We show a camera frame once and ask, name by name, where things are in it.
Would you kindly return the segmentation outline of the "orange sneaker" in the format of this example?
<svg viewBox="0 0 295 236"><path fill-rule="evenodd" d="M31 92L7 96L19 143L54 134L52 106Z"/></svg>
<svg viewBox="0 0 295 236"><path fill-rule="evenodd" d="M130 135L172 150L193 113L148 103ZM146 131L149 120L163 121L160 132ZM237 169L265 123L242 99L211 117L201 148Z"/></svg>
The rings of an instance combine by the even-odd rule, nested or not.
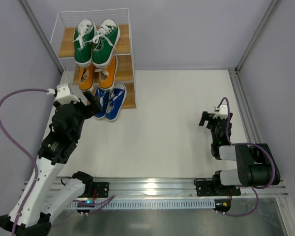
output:
<svg viewBox="0 0 295 236"><path fill-rule="evenodd" d="M81 91L93 90L93 74L95 71L94 68L95 67L92 63L88 67L80 67L78 85Z"/></svg>
<svg viewBox="0 0 295 236"><path fill-rule="evenodd" d="M103 90L112 90L115 84L115 77L118 68L118 58L112 57L110 64L105 68L96 68L94 71L97 73L96 79L99 86Z"/></svg>

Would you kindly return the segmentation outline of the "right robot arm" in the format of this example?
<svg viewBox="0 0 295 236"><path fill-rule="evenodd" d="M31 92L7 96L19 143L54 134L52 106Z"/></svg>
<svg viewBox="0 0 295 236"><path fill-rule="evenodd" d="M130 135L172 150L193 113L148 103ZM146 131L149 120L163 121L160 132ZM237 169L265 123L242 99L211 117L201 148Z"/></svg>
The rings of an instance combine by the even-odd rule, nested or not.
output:
<svg viewBox="0 0 295 236"><path fill-rule="evenodd" d="M231 135L232 125L227 127L226 118L203 111L199 126L204 126L205 122L211 132L212 156L217 160L233 161L236 168L216 171L211 180L195 181L199 196L239 196L239 186L261 188L280 183L280 172L268 144L231 145L227 137Z"/></svg>

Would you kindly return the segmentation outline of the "green sneaker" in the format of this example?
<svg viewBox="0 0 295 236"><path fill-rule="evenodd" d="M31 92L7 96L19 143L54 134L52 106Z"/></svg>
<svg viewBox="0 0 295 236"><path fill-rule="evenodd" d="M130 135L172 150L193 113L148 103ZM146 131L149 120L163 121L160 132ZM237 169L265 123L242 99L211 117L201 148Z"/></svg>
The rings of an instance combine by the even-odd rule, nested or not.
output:
<svg viewBox="0 0 295 236"><path fill-rule="evenodd" d="M88 67L92 61L92 39L95 36L96 26L89 19L82 20L73 34L74 60L80 67Z"/></svg>
<svg viewBox="0 0 295 236"><path fill-rule="evenodd" d="M113 52L120 38L118 24L112 19L104 20L92 39L92 62L97 68L104 68L112 60Z"/></svg>

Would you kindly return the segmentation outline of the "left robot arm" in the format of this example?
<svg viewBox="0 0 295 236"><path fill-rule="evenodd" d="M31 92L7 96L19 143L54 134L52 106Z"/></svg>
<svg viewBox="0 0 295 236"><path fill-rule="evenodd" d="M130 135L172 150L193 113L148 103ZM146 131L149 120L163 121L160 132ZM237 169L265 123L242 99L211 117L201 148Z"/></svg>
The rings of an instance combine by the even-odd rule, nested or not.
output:
<svg viewBox="0 0 295 236"><path fill-rule="evenodd" d="M85 105L73 94L67 102L56 99L55 114L49 125L49 133L42 141L37 158L24 153L33 162L30 180L14 209L0 216L0 227L15 236L46 236L52 223L65 207L80 196L91 195L94 181L91 175L78 171L69 183L51 201L45 198L59 172L77 147L84 121L102 112L100 99L84 91L89 101Z"/></svg>

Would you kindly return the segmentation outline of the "blue sneaker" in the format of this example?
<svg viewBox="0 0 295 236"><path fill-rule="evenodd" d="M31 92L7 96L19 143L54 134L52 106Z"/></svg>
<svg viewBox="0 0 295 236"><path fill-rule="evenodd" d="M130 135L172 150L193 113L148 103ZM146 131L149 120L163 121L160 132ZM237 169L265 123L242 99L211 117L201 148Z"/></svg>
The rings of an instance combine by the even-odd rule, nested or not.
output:
<svg viewBox="0 0 295 236"><path fill-rule="evenodd" d="M115 121L118 118L126 97L126 86L123 83L115 84L114 88L110 92L106 109L106 119L108 121Z"/></svg>
<svg viewBox="0 0 295 236"><path fill-rule="evenodd" d="M96 119L103 119L105 117L107 105L109 102L109 95L110 95L109 90L103 90L101 87L97 87L95 96L99 97L99 102L100 102L100 105L102 106L102 112L94 115Z"/></svg>

